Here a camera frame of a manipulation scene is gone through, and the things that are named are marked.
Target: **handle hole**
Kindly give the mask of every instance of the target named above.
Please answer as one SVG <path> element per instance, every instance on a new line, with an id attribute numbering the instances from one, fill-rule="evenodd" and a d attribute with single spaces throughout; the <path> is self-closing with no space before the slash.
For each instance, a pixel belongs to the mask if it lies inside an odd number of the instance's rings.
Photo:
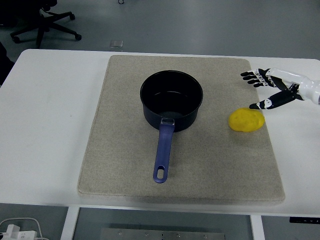
<path id="1" fill-rule="evenodd" d="M 165 174 L 165 168 L 163 166 L 159 166 L 158 167 L 158 171 L 156 173 L 156 177 L 158 179 L 163 179 L 164 178 L 164 174 Z"/>

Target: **yellow object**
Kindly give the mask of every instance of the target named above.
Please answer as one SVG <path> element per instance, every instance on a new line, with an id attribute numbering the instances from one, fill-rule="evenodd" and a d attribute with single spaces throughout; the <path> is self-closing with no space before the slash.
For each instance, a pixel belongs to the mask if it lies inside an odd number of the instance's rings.
<path id="1" fill-rule="evenodd" d="M 265 123 L 263 114 L 255 109 L 239 108 L 229 116 L 229 126 L 238 132 L 253 132 Z"/>

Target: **robotic hand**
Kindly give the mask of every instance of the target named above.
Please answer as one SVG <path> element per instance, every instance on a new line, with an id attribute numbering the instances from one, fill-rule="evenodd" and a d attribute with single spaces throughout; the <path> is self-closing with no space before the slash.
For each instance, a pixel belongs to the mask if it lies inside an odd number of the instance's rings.
<path id="1" fill-rule="evenodd" d="M 274 109 L 295 99 L 310 99 L 320 105 L 320 81 L 312 81 L 308 77 L 278 68 L 255 69 L 241 73 L 243 80 L 253 84 L 255 88 L 270 86 L 281 91 L 261 102 L 253 103 L 250 109 Z"/>

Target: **table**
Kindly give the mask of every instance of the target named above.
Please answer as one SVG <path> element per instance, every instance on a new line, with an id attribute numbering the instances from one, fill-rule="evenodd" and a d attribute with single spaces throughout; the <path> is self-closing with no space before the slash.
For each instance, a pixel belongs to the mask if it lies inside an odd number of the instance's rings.
<path id="1" fill-rule="evenodd" d="M 252 219 L 258 216 L 258 224 L 261 215 L 320 217 L 320 108 L 309 100 L 263 110 L 286 195 L 282 204 L 151 204 L 80 197 L 77 181 L 112 55 L 187 56 L 24 51 L 0 88 L 1 203 L 68 206 L 67 219 L 76 218 L 79 207 L 246 214 Z M 277 67 L 314 81 L 320 76 L 320 61 L 315 59 L 231 58 L 247 59 L 252 69 Z M 271 87 L 257 88 L 260 101 L 276 92 Z"/>

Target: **saucepan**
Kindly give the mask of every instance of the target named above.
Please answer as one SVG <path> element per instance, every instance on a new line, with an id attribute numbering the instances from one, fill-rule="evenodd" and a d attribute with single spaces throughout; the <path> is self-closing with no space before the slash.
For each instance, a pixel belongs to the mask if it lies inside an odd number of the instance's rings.
<path id="1" fill-rule="evenodd" d="M 161 184 L 168 178 L 173 134 L 187 129 L 196 120 L 203 90 L 189 74 L 164 70 L 144 81 L 140 98 L 146 121 L 159 130 L 153 180 Z"/>

